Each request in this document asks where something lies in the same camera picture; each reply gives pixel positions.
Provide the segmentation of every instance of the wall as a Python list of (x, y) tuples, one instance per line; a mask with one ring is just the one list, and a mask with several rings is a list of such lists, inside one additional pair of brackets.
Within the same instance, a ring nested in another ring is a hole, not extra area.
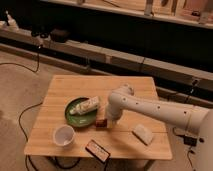
[(20, 27), (50, 32), (63, 28), (71, 39), (212, 72), (213, 30), (40, 2), (0, 2)]

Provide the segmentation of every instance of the wooden board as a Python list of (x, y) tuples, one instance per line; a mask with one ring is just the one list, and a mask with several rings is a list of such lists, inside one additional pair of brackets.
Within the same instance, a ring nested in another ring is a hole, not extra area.
[[(130, 10), (144, 11), (146, 0), (86, 0), (86, 3), (107, 5)], [(173, 0), (168, 0), (165, 6), (161, 5), (161, 0), (154, 0), (153, 12), (160, 14), (172, 14)]]
[[(76, 129), (75, 142), (69, 149), (57, 147), (52, 140), (55, 127), (65, 124), (66, 105), (77, 97), (99, 96), (101, 108), (107, 104), (111, 90), (128, 83), (135, 90), (135, 96), (157, 99), (154, 81), (151, 77), (121, 76), (54, 76), (44, 103), (26, 144), (26, 155), (91, 157), (85, 151), (89, 140), (94, 139), (111, 153), (111, 158), (160, 159), (172, 157), (164, 123), (131, 111), (124, 111), (123, 117), (113, 129), (97, 129), (91, 125), (85, 129)], [(99, 110), (98, 118), (104, 117)], [(143, 124), (155, 134), (150, 146), (141, 143), (131, 131), (137, 124)]]
[(84, 3), (82, 5), (77, 5), (76, 0), (41, 0), (41, 1), (56, 3), (56, 4), (63, 4), (63, 5), (70, 5), (70, 6), (78, 6), (78, 7), (86, 8), (86, 9), (112, 12), (112, 13), (116, 13), (116, 14), (146, 18), (146, 19), (150, 19), (150, 20), (164, 21), (164, 22), (170, 22), (170, 23), (176, 23), (176, 24), (182, 24), (182, 25), (199, 27), (199, 28), (213, 29), (212, 23), (207, 22), (206, 24), (199, 24), (198, 21), (193, 21), (193, 20), (183, 18), (181, 13), (182, 13), (182, 9), (183, 9), (185, 0), (178, 0), (178, 1), (174, 0), (174, 4), (172, 5), (171, 9), (172, 9), (172, 11), (175, 11), (175, 13), (169, 12), (169, 14), (171, 14), (171, 15), (165, 15), (165, 14), (168, 14), (166, 12), (167, 10), (165, 10), (164, 12), (157, 12), (157, 11), (153, 10), (155, 13), (154, 16), (146, 16), (146, 15), (144, 15), (143, 11), (139, 11), (139, 10), (118, 8), (113, 5), (110, 5), (109, 3), (106, 4), (106, 2), (103, 2), (102, 0), (86, 0), (86, 3)]

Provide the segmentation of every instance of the bottle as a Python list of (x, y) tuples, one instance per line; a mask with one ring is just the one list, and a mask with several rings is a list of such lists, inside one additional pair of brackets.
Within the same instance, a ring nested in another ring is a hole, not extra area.
[(6, 15), (7, 15), (7, 19), (8, 19), (8, 24), (9, 24), (9, 27), (14, 30), (14, 31), (17, 31), (19, 30), (19, 27), (18, 27), (18, 24), (16, 23), (16, 20), (14, 20), (11, 15), (9, 14), (8, 11), (5, 12)]

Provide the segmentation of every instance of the white object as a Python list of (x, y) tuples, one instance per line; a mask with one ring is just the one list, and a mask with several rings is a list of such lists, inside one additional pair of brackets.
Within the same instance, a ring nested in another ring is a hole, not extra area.
[(196, 171), (213, 170), (213, 109), (188, 104), (147, 100), (129, 95), (129, 87), (113, 90), (108, 97), (106, 118), (116, 122), (123, 109), (132, 110), (152, 118), (173, 124), (197, 135)]
[(143, 126), (142, 124), (138, 124), (132, 131), (132, 133), (139, 138), (145, 145), (149, 145), (153, 138), (154, 134), (151, 130)]
[(70, 115), (75, 115), (75, 114), (83, 115), (90, 111), (98, 109), (99, 106), (100, 106), (100, 100), (99, 100), (99, 97), (96, 96), (77, 104), (73, 109), (70, 110)]
[(11, 30), (17, 31), (19, 30), (18, 24), (16, 20), (11, 17), (8, 11), (5, 12), (7, 14), (8, 24)]
[(61, 125), (53, 132), (53, 142), (57, 146), (66, 147), (73, 143), (75, 137), (74, 129), (69, 125)]
[(5, 21), (0, 21), (0, 28), (5, 28), (7, 23)]

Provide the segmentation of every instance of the food item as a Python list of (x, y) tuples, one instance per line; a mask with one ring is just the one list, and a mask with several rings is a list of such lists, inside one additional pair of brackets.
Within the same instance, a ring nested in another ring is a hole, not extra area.
[(102, 163), (105, 163), (110, 156), (110, 153), (94, 140), (91, 140), (85, 149)]
[(98, 127), (98, 128), (105, 128), (105, 127), (107, 127), (107, 119), (96, 120), (95, 126)]
[(77, 104), (74, 108), (70, 110), (70, 115), (75, 115), (75, 114), (83, 115), (90, 111), (98, 109), (99, 106), (100, 106), (100, 100), (99, 100), (99, 97), (96, 96)]
[(138, 124), (132, 133), (139, 139), (141, 140), (145, 145), (149, 145), (153, 138), (154, 134), (152, 131), (150, 131), (148, 128), (143, 126), (142, 124)]

